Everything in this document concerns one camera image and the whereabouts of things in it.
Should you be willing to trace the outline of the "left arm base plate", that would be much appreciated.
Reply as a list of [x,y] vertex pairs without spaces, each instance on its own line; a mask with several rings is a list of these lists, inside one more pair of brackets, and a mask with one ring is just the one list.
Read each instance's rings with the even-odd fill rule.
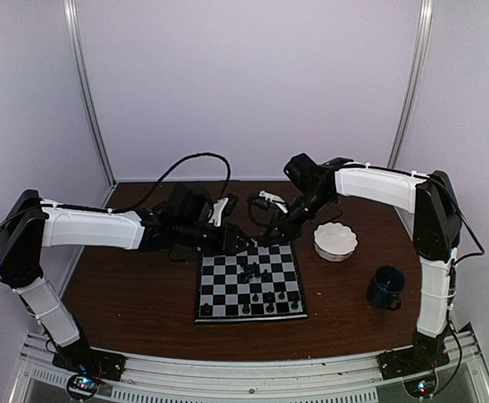
[[75,351],[59,348],[54,353],[52,364],[55,367],[90,375],[96,379],[120,381],[126,358],[119,353],[91,348]]

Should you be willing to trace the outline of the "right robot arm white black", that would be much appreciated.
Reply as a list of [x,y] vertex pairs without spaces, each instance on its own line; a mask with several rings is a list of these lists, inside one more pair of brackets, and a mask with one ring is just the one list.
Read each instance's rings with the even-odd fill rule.
[[318,164],[307,154],[292,157],[284,172],[301,193],[292,203],[264,191],[247,201],[249,209],[278,207],[269,222],[253,221],[264,230],[260,239],[264,245],[300,237],[304,223],[339,196],[380,202],[413,215],[412,240],[420,259],[422,287],[413,346],[406,361],[414,370],[426,369],[439,356],[449,325],[456,266],[462,260],[457,254],[460,233],[469,227],[448,174],[442,170],[409,173],[341,157]]

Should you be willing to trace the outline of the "black grey chessboard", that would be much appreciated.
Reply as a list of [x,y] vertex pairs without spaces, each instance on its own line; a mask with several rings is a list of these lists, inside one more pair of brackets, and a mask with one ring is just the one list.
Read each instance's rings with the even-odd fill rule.
[[[249,283],[239,284],[238,274],[241,265],[257,263],[261,269],[270,272],[268,280],[252,279]],[[269,302],[264,300],[267,292],[272,292],[275,310],[267,313]],[[280,301],[278,294],[284,291],[286,299]],[[302,303],[302,311],[292,312],[291,294],[297,292]],[[259,296],[253,302],[253,294]],[[250,303],[250,314],[243,315],[241,307]],[[201,306],[208,303],[213,307],[210,317],[201,316]],[[298,260],[291,243],[281,243],[269,247],[255,246],[238,254],[203,255],[197,272],[195,298],[195,323],[237,323],[258,321],[280,321],[305,319],[308,307]]]

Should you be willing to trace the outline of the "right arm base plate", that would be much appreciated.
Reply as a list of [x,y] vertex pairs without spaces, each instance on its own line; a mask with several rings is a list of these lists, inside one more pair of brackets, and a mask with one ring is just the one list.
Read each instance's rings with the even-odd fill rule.
[[377,362],[384,380],[407,377],[428,372],[450,362],[447,353],[439,352],[431,357],[417,355],[414,347],[387,350],[377,356]]

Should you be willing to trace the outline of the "black chess king piece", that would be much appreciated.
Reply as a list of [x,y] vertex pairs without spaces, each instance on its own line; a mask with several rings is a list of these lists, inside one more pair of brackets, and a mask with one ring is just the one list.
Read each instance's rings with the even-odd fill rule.
[[243,303],[243,305],[241,307],[241,313],[243,315],[249,315],[250,314],[250,303],[248,301]]

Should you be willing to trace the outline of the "black bishop back row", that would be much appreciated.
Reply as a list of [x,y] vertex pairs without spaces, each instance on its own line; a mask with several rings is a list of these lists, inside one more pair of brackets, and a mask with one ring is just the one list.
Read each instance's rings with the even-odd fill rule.
[[274,302],[273,301],[270,301],[266,307],[266,312],[267,313],[273,313],[275,310],[275,307],[274,307]]

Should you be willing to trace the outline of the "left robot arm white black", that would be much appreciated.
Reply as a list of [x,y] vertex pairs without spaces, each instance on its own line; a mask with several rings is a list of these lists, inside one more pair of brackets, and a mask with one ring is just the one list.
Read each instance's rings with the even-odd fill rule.
[[227,222],[238,202],[223,192],[213,201],[195,183],[178,183],[154,207],[95,208],[59,203],[24,191],[0,222],[0,283],[8,286],[50,335],[56,352],[79,373],[96,366],[96,354],[40,265],[43,248],[94,246],[158,251],[177,245],[198,252],[237,254],[252,240]]

